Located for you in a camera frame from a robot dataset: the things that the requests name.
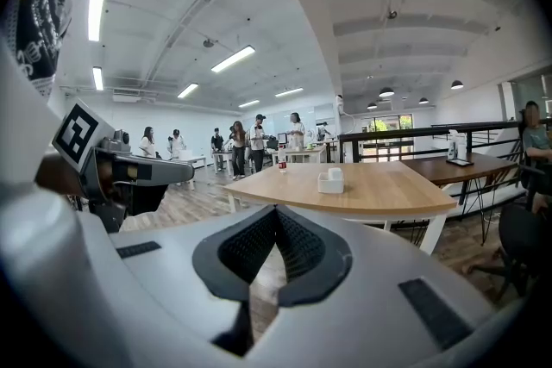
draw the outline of white shirt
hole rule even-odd
[[[173,137],[172,141],[169,142],[168,151],[171,153],[172,159],[179,159],[180,152],[184,151],[186,146],[184,145],[184,139],[179,136],[178,138]]]
[[[249,141],[251,142],[252,151],[262,151],[265,148],[265,144],[262,142],[262,137],[265,136],[265,131],[263,129],[258,129],[257,125],[254,124],[249,129]]]
[[[294,149],[295,147],[303,148],[304,147],[304,133],[306,132],[304,130],[304,124],[301,123],[301,122],[293,123],[293,129],[292,130],[297,130],[297,131],[301,132],[303,135],[297,135],[297,134],[292,135],[291,138],[290,138],[290,148],[291,149]]]
[[[155,158],[155,144],[150,143],[147,137],[143,137],[140,141],[140,151],[139,154],[142,157],[147,158]]]

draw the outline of wooden floor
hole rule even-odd
[[[250,171],[246,169],[246,174],[249,175]],[[122,225],[122,231],[165,228],[226,215],[230,213],[230,207],[223,186],[231,182],[226,171],[215,174],[212,166],[197,169],[195,190],[189,190],[187,184],[181,187],[171,185],[157,212],[128,218]],[[406,229],[397,233],[406,240],[415,240],[417,231]],[[498,293],[503,279],[477,271],[467,275],[466,269],[475,264],[492,264],[492,254],[499,245],[498,216],[492,217],[486,243],[481,246],[480,217],[474,215],[462,222],[447,222],[432,256],[465,277],[491,301]],[[276,316],[276,296],[279,288],[284,285],[284,261],[275,246],[250,289],[251,316],[256,339]],[[517,294],[511,287],[497,307],[504,307],[516,297]]]

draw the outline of seated person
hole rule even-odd
[[[527,102],[524,112],[523,142],[525,154],[531,158],[532,166],[537,165],[539,161],[548,163],[552,159],[552,142],[546,133],[546,128],[540,124],[540,119],[538,104]],[[536,193],[533,199],[533,213],[547,208],[550,201],[552,196]]]

